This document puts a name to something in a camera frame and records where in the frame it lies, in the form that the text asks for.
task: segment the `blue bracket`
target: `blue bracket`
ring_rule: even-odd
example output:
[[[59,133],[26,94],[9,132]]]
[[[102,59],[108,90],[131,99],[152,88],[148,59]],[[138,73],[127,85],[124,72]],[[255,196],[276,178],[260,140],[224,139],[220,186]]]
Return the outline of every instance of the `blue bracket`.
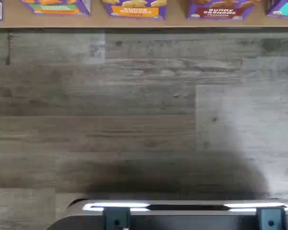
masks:
[[[105,230],[129,230],[129,207],[105,207],[103,210]]]
[[[287,230],[286,212],[283,208],[257,208],[259,230]]]

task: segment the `led light strip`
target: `led light strip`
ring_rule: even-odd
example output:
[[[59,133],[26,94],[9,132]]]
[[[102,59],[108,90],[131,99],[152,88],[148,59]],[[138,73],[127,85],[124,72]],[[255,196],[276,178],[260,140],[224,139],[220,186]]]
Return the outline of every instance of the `led light strip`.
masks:
[[[224,206],[232,208],[229,210],[231,212],[256,212],[257,207],[280,207],[280,206],[285,206],[285,211],[288,211],[288,204],[279,202],[224,204]]]
[[[84,211],[96,211],[96,212],[102,212],[104,210],[103,207],[92,207],[91,204],[86,204],[83,206],[82,210]],[[131,212],[147,212],[150,211],[147,208],[144,207],[131,207],[130,208]]]

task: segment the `teal box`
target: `teal box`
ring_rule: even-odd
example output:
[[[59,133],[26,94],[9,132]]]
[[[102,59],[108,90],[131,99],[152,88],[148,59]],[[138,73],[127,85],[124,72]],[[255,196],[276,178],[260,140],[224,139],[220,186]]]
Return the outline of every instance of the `teal box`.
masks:
[[[288,0],[269,0],[267,15],[288,18]]]

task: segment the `wooden floor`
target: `wooden floor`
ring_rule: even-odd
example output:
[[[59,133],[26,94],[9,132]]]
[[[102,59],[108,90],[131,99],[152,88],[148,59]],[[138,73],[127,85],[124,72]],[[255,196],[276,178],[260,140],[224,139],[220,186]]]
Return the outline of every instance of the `wooden floor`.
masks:
[[[80,197],[288,198],[288,33],[0,32],[0,230]]]

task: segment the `wooden shelf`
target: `wooden shelf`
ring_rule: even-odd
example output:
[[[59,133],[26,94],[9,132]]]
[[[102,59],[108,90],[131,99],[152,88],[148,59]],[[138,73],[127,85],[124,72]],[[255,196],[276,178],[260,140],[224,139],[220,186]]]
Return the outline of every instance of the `wooden shelf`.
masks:
[[[110,18],[101,0],[93,0],[91,17],[34,15],[19,0],[4,1],[0,28],[190,28],[190,27],[288,27],[288,19],[265,15],[263,3],[243,22],[187,20],[187,0],[168,0],[165,21]]]

